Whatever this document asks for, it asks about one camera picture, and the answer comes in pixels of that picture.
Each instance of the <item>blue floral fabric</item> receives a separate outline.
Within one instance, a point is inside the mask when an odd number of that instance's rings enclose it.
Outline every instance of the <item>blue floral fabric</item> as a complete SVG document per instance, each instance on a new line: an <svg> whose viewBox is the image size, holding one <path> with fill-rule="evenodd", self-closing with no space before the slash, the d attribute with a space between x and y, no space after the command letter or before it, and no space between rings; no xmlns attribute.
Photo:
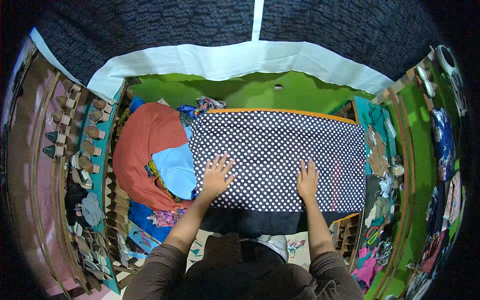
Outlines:
<svg viewBox="0 0 480 300"><path fill-rule="evenodd" d="M438 178L449 180L454 174L455 141L452 123L444 108L432 109L432 135L435 158L438 159Z"/></svg>

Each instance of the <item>black fabric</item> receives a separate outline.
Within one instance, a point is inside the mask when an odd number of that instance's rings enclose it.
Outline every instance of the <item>black fabric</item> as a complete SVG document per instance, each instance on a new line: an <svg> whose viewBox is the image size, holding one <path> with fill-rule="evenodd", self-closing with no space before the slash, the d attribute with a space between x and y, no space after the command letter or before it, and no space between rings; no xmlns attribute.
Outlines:
<svg viewBox="0 0 480 300"><path fill-rule="evenodd" d="M265 0L260 39L306 41L396 81L442 43L420 1Z"/></svg>
<svg viewBox="0 0 480 300"><path fill-rule="evenodd" d="M323 212L327 225L351 213ZM200 229L221 234L236 232L255 239L263 234L283 235L307 231L307 213L259 212L250 209L210 207Z"/></svg>
<svg viewBox="0 0 480 300"><path fill-rule="evenodd" d="M112 57L151 47L252 39L253 0L53 1L36 28L85 85Z"/></svg>
<svg viewBox="0 0 480 300"><path fill-rule="evenodd" d="M75 209L82 204L82 200L88 195L88 191L80 186L78 183L70 185L65 194L65 210L67 212L67 223L70 226L75 225L75 222L80 224L83 228L90 226L85 220L84 216L77 216Z"/></svg>

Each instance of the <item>left hand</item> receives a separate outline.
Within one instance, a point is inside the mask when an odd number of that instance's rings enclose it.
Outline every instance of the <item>left hand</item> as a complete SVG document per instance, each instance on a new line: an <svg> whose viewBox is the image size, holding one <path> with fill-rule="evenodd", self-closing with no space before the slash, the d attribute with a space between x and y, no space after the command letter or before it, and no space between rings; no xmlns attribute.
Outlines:
<svg viewBox="0 0 480 300"><path fill-rule="evenodd" d="M218 194L225 191L233 180L235 179L235 174L232 174L225 180L225 176L232 169L235 164L235 160L232 159L229 164L227 162L228 154L225 152L222 160L220 160L220 155L215 157L213 165L210 165L210 159L207 160L204 173L204 184L202 187L202 194L208 196L213 200Z"/></svg>

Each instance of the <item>green surface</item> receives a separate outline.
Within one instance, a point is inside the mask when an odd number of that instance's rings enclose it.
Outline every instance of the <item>green surface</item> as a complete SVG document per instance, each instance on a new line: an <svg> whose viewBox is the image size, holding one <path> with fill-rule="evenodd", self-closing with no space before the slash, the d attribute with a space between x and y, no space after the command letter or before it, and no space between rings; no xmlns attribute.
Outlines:
<svg viewBox="0 0 480 300"><path fill-rule="evenodd" d="M458 153L460 119L458 117L454 96L450 90L450 87L448 86L448 81L441 76L441 74L435 68L431 69L431 71L433 73L433 81L438 84L436 95L432 99L433 105L435 108L445 108L450 115ZM433 142L431 138L432 124L430 120L430 114L427 110L427 106L423 97L423 89L416 84L410 84L402 89L399 94L402 96L405 103L412 133L413 152L415 158L415 196L413 198L414 210L412 214L412 221L410 228L408 229L408 238L406 240L405 249L402 257L400 258L400 263L398 265L395 278L392 280L385 293L385 295L395 295L396 297L398 297L405 288L404 282L410 275L410 271L407 269L406 265L411 262L416 263L423 254L423 247L427 238L427 233L425 230L427 225L425 213L428 208L428 203L430 201L433 188L437 183L437 161L434 158ZM403 154L398 120L393 104L388 102L386 106L390 111L392 123L397 132L397 153ZM456 161L455 169L459 169L459 161ZM399 199L403 199L403 192L400 193ZM450 228L450 238L456 232L457 226L458 219ZM383 272L380 272L377 275L374 282L372 282L372 288L365 295L365 299L372 298L383 276Z"/></svg>
<svg viewBox="0 0 480 300"><path fill-rule="evenodd" d="M339 104L360 96L374 95L348 86L327 84L301 72L252 73L225 81L210 81L201 76L166 74L139 76L142 84L132 85L136 96L145 102L164 98L173 108L182 104L197 106L196 98L212 97L227 102L228 108L297 109L328 113ZM275 84L283 85L274 91Z"/></svg>

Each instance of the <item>polka dot fabric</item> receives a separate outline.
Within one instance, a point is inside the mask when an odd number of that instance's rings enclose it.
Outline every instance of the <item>polka dot fabric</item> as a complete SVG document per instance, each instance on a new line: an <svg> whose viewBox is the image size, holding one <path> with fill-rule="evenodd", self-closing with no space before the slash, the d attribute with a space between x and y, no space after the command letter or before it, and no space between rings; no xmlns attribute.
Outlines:
<svg viewBox="0 0 480 300"><path fill-rule="evenodd" d="M297 193L300 159L320 171L318 206L324 212L364 207L365 138L359 125L289 112L209 113L192 123L189 147L197 188L202 190L207 159L225 151L237 175L213 207L268 212L301 212Z"/></svg>

